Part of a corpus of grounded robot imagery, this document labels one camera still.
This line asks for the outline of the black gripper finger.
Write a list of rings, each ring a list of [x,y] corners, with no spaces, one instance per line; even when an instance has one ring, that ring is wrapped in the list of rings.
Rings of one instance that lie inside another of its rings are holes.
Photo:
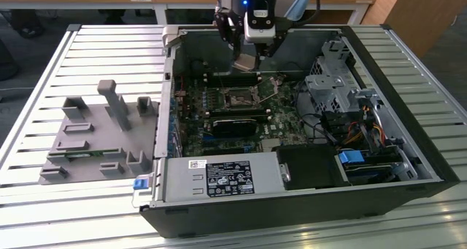
[[[232,48],[232,58],[238,59],[240,56],[240,37],[244,34],[244,18],[234,11],[215,13],[216,27],[222,39]]]
[[[287,37],[287,31],[279,32],[279,34],[274,37],[272,43],[256,43],[255,44],[255,68],[260,68],[260,63],[266,59],[266,57],[272,57],[279,47],[282,46]]]

